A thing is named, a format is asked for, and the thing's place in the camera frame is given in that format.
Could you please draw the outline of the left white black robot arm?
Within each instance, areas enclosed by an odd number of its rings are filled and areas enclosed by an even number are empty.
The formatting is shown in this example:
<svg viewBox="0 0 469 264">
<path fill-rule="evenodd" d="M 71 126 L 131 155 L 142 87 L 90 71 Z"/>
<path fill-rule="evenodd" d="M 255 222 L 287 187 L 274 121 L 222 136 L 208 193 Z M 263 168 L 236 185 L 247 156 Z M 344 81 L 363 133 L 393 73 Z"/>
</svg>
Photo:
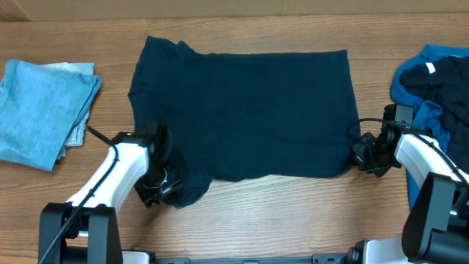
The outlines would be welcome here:
<svg viewBox="0 0 469 264">
<path fill-rule="evenodd" d="M 132 190 L 149 208 L 181 187 L 180 168 L 170 161 L 170 130 L 158 126 L 153 133 L 120 132 L 109 139 L 87 129 L 108 144 L 107 156 L 66 202 L 43 208 L 37 262 L 156 263 L 152 252 L 122 248 L 117 215 Z"/>
</svg>

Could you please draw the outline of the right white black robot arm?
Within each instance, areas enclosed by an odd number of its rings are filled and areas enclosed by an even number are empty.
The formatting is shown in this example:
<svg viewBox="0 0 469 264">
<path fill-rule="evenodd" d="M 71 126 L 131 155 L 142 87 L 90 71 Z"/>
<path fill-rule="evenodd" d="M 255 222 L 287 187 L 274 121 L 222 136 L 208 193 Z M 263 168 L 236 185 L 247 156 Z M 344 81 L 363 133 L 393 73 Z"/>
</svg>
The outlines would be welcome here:
<svg viewBox="0 0 469 264">
<path fill-rule="evenodd" d="M 376 139 L 364 134 L 354 151 L 360 168 L 377 176 L 405 166 L 418 194 L 401 235 L 360 241 L 343 263 L 468 263 L 468 175 L 434 139 L 392 125 Z"/>
</svg>

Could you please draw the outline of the dark navy t-shirt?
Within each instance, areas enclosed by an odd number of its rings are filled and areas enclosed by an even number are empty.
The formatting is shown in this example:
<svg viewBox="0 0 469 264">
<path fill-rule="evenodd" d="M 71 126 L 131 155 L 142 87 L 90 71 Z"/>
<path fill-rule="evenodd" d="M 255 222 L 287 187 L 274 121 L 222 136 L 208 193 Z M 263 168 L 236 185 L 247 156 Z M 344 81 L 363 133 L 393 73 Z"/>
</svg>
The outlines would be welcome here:
<svg viewBox="0 0 469 264">
<path fill-rule="evenodd" d="M 148 37 L 128 97 L 136 131 L 169 129 L 182 187 L 166 204 L 177 208 L 213 180 L 342 175 L 360 135 L 345 50 L 200 54 Z"/>
</svg>

